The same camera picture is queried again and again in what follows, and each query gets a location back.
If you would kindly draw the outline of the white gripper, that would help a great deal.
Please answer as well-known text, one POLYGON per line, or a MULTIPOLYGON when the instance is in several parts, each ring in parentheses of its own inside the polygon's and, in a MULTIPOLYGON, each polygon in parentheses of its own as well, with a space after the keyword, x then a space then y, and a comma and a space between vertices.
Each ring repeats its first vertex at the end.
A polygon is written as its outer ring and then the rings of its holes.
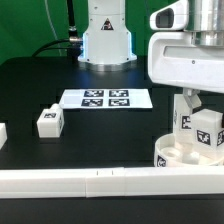
POLYGON ((153 82, 183 87, 189 110, 202 105, 199 90, 224 93, 224 0, 177 0, 149 22, 153 82))

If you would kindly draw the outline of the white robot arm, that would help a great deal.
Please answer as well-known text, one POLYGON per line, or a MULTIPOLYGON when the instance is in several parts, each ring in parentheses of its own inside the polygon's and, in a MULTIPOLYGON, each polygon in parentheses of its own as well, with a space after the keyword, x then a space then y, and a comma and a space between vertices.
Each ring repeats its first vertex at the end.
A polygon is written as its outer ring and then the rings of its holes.
MULTIPOLYGON (((89 25, 80 64, 116 71, 136 60, 125 24, 125 0, 88 0, 89 25)), ((224 0, 177 0, 149 18, 152 82, 183 89, 193 103, 199 91, 224 93, 224 0)))

